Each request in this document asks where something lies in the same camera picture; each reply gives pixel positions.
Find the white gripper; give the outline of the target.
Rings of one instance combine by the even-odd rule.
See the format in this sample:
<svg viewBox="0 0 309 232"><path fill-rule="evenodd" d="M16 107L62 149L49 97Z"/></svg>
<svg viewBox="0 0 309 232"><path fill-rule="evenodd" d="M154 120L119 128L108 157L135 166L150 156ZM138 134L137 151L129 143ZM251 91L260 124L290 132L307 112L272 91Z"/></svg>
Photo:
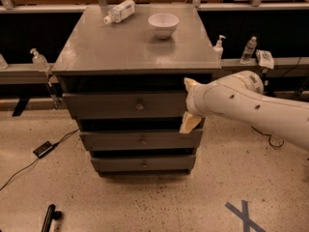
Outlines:
<svg viewBox="0 0 309 232"><path fill-rule="evenodd" d="M202 118L213 113L213 109L207 99L208 92L212 89L209 84L200 84L191 78L186 77L183 80L185 90L187 91L186 107L180 127L180 133L191 133L202 121Z"/></svg>

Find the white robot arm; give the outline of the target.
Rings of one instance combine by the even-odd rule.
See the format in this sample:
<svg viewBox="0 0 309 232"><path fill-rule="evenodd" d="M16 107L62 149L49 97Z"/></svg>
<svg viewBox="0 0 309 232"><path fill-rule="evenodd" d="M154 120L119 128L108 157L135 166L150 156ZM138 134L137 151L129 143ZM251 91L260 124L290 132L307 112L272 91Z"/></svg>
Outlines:
<svg viewBox="0 0 309 232"><path fill-rule="evenodd" d="M187 97L181 133L190 133L212 113L309 150L309 103L265 96L263 82L254 72L237 72L209 84L186 78L184 85Z"/></svg>

